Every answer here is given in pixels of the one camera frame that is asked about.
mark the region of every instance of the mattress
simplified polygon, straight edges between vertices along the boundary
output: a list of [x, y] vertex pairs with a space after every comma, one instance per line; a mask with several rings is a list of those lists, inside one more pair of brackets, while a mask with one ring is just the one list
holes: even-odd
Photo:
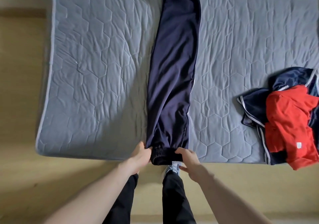
[[[146, 139], [162, 0], [52, 0], [36, 150], [122, 160]], [[200, 0], [189, 148], [202, 162], [265, 163], [236, 97], [291, 66], [318, 66], [318, 0]]]

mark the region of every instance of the forearm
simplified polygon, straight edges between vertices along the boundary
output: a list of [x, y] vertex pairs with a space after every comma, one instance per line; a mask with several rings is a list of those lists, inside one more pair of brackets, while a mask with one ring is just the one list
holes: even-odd
[[219, 224], [271, 224], [259, 211], [209, 173], [198, 167], [198, 183]]
[[93, 182], [45, 224], [101, 224], [131, 175], [130, 160], [120, 163], [107, 176]]

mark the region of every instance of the red cloth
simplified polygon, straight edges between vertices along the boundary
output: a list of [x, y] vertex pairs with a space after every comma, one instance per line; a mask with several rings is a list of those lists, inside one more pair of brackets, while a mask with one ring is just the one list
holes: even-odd
[[286, 161], [294, 170], [319, 161], [313, 132], [308, 126], [310, 112], [318, 105], [319, 97], [307, 91], [307, 87], [298, 85], [274, 91], [266, 99], [267, 147], [271, 153], [286, 150]]

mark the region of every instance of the person's right arm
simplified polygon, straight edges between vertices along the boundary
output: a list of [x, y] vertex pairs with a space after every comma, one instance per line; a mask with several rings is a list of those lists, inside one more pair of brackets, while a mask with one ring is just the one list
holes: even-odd
[[195, 152], [178, 148], [186, 167], [180, 169], [201, 187], [219, 224], [271, 224], [262, 213], [241, 199], [200, 164]]

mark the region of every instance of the hand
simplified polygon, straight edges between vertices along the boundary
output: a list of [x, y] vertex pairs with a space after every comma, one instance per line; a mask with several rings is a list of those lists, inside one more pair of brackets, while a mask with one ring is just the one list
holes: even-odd
[[199, 162], [199, 159], [197, 157], [197, 154], [189, 149], [184, 149], [179, 147], [176, 151], [176, 154], [181, 154], [183, 157], [183, 162], [186, 165], [184, 166], [179, 166], [179, 168], [185, 172], [188, 173], [189, 177], [195, 181], [198, 182], [198, 171], [200, 167], [202, 166], [201, 163]]
[[138, 173], [140, 168], [147, 165], [150, 161], [152, 153], [152, 147], [146, 148], [143, 142], [139, 142], [138, 145], [135, 147], [133, 153], [131, 154], [129, 160], [131, 162], [132, 167], [132, 174]]

